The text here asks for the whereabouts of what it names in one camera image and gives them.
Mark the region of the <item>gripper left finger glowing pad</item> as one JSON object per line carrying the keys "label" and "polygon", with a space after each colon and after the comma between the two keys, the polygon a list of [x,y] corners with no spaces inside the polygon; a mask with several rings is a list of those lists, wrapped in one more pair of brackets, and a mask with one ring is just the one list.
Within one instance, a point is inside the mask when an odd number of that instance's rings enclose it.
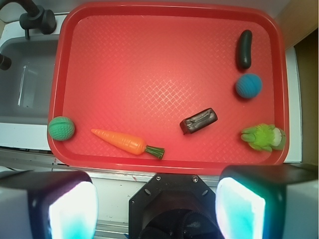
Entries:
{"label": "gripper left finger glowing pad", "polygon": [[92,239],[98,193],[84,171],[0,173],[2,239]]}

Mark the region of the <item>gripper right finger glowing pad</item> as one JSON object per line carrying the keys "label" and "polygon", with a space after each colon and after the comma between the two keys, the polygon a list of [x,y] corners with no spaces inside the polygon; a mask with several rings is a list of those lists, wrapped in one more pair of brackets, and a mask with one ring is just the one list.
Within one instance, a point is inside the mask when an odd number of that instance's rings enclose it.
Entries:
{"label": "gripper right finger glowing pad", "polygon": [[220,174],[216,218],[226,239],[317,239],[319,169],[234,165]]}

